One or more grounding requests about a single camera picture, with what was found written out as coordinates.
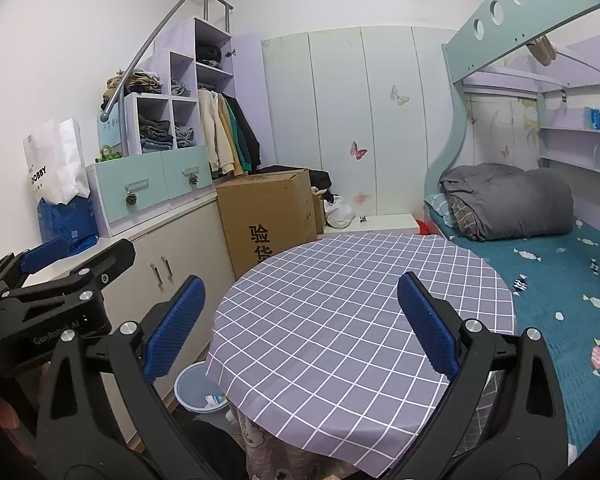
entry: blue bag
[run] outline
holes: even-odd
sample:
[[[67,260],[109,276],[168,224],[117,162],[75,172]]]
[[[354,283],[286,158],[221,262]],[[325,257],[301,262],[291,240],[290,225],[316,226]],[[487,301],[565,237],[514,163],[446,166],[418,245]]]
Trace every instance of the blue bag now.
[[[98,226],[89,198],[75,196],[68,204],[38,202],[38,222],[42,242],[47,243],[59,236],[71,245],[68,256],[81,253],[98,241]]]

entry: metal railing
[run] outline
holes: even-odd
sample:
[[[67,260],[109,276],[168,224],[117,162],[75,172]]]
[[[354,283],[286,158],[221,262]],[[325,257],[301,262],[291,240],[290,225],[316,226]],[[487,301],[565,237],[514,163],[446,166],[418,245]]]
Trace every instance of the metal railing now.
[[[125,87],[126,80],[129,78],[129,75],[133,72],[133,70],[135,70],[136,65],[140,61],[140,58],[144,55],[144,53],[147,51],[149,46],[153,43],[156,36],[158,34],[160,34],[160,31],[164,28],[164,26],[167,24],[167,22],[171,19],[171,17],[176,13],[176,11],[186,1],[187,0],[180,0],[177,4],[175,4],[173,9],[171,9],[169,11],[169,13],[164,17],[164,19],[158,24],[158,26],[155,28],[155,30],[151,33],[149,38],[147,38],[147,40],[144,42],[144,45],[140,48],[140,50],[138,50],[138,53],[133,58],[133,61],[129,64],[129,66],[123,72],[122,76],[120,77],[120,82],[118,83],[118,86],[116,87],[116,91],[112,95],[111,99],[109,99],[109,102],[107,102],[107,106],[105,107],[103,113],[100,114],[100,120],[103,123],[106,123],[107,121],[109,121],[109,116],[111,114],[111,110],[113,109],[113,107],[116,105],[116,103],[120,103],[118,105],[118,117],[119,117],[119,121],[120,121],[120,141],[122,144],[122,155],[124,155],[124,156],[128,155],[128,147],[126,144],[126,120],[125,120],[125,100],[124,100],[124,87]],[[233,7],[224,0],[216,0],[216,1],[218,1],[219,3],[224,5],[224,28],[227,31],[227,33],[229,33],[229,11],[232,10]],[[205,20],[209,19],[209,0],[204,0],[203,18]]]

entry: white plastic bag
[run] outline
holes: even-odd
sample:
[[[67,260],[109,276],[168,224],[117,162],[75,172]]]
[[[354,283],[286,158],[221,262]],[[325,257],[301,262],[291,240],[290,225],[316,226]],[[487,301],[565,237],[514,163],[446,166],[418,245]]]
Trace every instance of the white plastic bag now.
[[[345,204],[341,196],[334,195],[333,204],[326,200],[324,202],[324,215],[327,224],[335,229],[344,229],[353,220],[353,209],[349,204]]]
[[[89,196],[80,127],[74,119],[42,124],[23,144],[36,202],[44,198],[50,204],[68,204],[75,196]]]

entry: checkered tablecloth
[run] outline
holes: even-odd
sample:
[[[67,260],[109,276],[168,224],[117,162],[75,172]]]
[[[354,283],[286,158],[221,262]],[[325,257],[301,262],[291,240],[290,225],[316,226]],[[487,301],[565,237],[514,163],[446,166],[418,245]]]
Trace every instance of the checkered tablecloth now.
[[[379,476],[448,384],[398,305],[407,270],[463,319],[514,333],[510,291],[470,251],[435,235],[341,235],[269,258],[235,283],[216,315],[208,376],[284,442]]]

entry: gray comforter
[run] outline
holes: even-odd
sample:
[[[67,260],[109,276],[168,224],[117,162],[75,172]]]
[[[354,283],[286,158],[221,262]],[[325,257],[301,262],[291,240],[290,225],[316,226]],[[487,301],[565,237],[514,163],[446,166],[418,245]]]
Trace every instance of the gray comforter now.
[[[443,173],[440,185],[459,228],[473,240],[566,234],[573,227],[571,189],[549,168],[458,166]]]

